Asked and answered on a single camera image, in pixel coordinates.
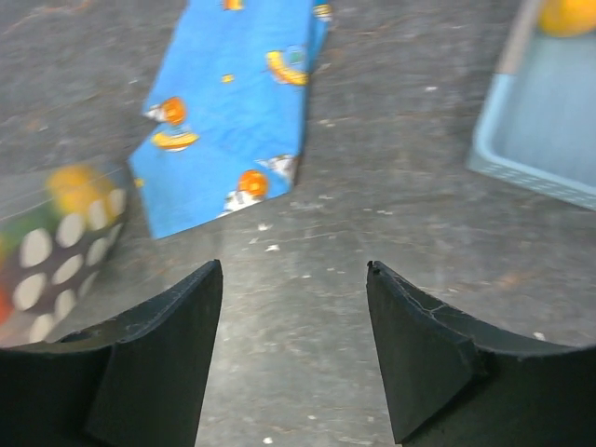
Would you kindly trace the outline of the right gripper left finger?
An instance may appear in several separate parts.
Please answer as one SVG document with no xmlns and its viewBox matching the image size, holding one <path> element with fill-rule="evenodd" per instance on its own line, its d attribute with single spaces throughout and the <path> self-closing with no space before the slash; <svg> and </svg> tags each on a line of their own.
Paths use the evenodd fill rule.
<svg viewBox="0 0 596 447">
<path fill-rule="evenodd" d="M 193 445 L 222 299 L 213 260 L 99 324 L 3 349 L 2 444 Z"/>
</svg>

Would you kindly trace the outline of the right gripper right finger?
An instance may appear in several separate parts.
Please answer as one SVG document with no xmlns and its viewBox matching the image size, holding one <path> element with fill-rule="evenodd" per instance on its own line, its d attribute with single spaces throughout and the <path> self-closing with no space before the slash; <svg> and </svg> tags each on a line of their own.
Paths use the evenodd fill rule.
<svg viewBox="0 0 596 447">
<path fill-rule="evenodd" d="M 367 299 L 400 446 L 591 446 L 595 349 L 500 329 L 374 261 Z"/>
</svg>

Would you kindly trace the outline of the clear zip top bag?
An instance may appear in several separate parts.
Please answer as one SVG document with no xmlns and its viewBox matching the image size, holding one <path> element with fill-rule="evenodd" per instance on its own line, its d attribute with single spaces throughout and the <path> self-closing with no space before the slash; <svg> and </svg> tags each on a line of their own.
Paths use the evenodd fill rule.
<svg viewBox="0 0 596 447">
<path fill-rule="evenodd" d="M 1 345 L 44 340 L 85 298 L 127 219 L 132 181 L 115 162 L 87 164 L 110 177 L 115 218 L 96 200 L 84 213 L 60 211 L 46 188 L 54 169 L 1 178 Z"/>
</svg>

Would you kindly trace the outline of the small yellow fruit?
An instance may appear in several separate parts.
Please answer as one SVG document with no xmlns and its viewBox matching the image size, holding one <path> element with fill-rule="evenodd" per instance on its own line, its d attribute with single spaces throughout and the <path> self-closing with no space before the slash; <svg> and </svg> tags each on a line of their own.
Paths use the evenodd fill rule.
<svg viewBox="0 0 596 447">
<path fill-rule="evenodd" d="M 550 36 L 574 37 L 595 30 L 595 0 L 548 0 L 541 7 L 538 26 Z"/>
</svg>

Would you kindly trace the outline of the yellow green round fruit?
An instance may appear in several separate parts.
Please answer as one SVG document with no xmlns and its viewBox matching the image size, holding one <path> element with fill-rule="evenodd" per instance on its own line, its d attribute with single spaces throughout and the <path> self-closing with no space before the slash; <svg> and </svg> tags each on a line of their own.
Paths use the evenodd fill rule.
<svg viewBox="0 0 596 447">
<path fill-rule="evenodd" d="M 108 198 L 116 185 L 110 177 L 90 165 L 74 164 L 56 169 L 46 180 L 46 188 L 60 211 L 84 213 L 99 200 L 104 206 L 107 221 L 115 218 Z"/>
</svg>

